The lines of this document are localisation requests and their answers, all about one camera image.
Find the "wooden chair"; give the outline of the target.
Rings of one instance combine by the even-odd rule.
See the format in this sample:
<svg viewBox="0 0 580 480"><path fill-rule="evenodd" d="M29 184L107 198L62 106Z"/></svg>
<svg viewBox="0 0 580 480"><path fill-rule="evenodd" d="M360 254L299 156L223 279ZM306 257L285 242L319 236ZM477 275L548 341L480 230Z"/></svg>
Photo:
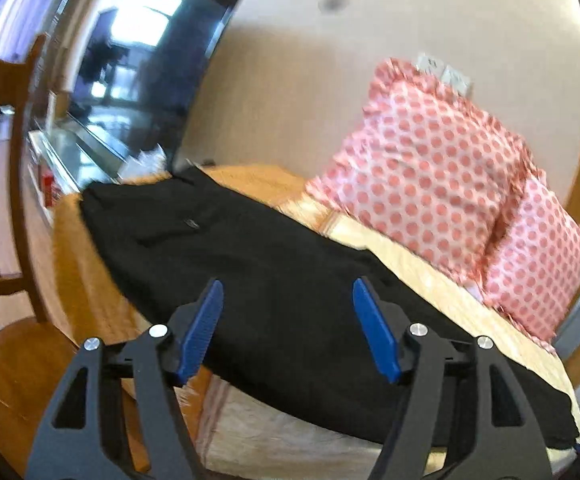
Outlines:
<svg viewBox="0 0 580 480"><path fill-rule="evenodd" d="M46 40L37 36L21 63L0 59L0 307L23 300L32 311L0 328L0 479L23 477L38 425L76 353L50 322L25 225L23 126Z"/></svg>

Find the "white wall socket plate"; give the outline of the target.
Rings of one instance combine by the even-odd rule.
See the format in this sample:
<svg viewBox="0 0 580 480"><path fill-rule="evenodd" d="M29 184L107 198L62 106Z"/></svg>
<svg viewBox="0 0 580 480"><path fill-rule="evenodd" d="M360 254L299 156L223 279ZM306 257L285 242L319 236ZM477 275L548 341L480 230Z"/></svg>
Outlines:
<svg viewBox="0 0 580 480"><path fill-rule="evenodd" d="M445 63L439 58L420 53L416 61L416 67L421 73L441 78L445 70Z"/></svg>

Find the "small pink polka-dot pillow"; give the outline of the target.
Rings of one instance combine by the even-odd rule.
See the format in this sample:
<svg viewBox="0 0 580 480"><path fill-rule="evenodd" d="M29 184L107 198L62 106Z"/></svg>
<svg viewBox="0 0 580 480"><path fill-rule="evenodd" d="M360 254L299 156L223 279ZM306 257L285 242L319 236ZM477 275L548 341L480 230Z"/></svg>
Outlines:
<svg viewBox="0 0 580 480"><path fill-rule="evenodd" d="M548 348L580 286L580 224L530 174L511 197L488 245L484 304Z"/></svg>

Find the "black pants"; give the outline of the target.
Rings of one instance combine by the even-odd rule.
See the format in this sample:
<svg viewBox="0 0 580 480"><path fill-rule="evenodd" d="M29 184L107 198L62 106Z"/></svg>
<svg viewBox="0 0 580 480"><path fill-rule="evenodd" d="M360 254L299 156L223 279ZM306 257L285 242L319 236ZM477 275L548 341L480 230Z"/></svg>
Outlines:
<svg viewBox="0 0 580 480"><path fill-rule="evenodd" d="M224 309L206 367L316 426L380 443L407 391L375 366L352 304L358 278L439 336L469 339L372 252L323 237L198 168L143 185L94 182L80 208L112 280L147 321L167 321L220 280Z"/></svg>

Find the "large pink polka-dot pillow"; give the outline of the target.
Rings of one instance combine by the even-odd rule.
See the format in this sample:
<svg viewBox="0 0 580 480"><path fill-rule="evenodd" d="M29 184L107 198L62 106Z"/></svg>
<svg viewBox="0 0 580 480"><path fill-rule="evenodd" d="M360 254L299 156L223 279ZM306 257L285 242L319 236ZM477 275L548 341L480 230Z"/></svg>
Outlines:
<svg viewBox="0 0 580 480"><path fill-rule="evenodd" d="M362 125L305 189L465 284L480 281L496 223L530 174L545 175L520 134L439 78L387 58Z"/></svg>

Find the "glass TV stand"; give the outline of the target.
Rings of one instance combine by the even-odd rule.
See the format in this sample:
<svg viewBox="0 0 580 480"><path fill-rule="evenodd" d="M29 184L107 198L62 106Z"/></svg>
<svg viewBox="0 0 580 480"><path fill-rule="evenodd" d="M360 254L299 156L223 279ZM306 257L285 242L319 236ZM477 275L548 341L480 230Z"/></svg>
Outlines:
<svg viewBox="0 0 580 480"><path fill-rule="evenodd" d="M81 192L92 181L114 182L128 154L127 147L99 127L91 132L73 118L61 119L49 130L35 123L28 132L25 177L32 184L48 226L65 195Z"/></svg>

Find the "black flat-screen television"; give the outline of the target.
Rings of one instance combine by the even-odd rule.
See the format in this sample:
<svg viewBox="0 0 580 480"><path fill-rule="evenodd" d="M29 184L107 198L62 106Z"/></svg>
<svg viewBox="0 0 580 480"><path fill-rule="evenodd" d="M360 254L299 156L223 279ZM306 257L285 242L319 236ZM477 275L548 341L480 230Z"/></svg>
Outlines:
<svg viewBox="0 0 580 480"><path fill-rule="evenodd" d="M202 80L241 0L136 0L99 13L68 122L125 160L160 148L171 162Z"/></svg>

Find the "crumpled white plastic bag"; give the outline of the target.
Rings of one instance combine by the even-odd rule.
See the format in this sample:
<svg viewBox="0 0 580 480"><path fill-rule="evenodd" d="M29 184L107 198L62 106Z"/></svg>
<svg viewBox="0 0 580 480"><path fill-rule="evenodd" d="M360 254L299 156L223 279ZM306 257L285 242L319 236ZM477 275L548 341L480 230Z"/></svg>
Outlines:
<svg viewBox="0 0 580 480"><path fill-rule="evenodd" d="M137 156L130 156L122 162L118 171L121 180L136 179L157 174L166 167L166 154L161 145L151 151L141 151Z"/></svg>

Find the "white wall switch plate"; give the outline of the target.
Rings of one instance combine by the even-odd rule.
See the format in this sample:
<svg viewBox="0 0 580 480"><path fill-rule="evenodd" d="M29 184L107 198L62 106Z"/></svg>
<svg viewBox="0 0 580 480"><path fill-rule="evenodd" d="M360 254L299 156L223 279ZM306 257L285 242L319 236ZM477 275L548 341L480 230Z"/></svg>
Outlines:
<svg viewBox="0 0 580 480"><path fill-rule="evenodd" d="M461 73L460 70L456 70L450 65L445 66L441 81L463 98L468 98L472 88L472 79Z"/></svg>

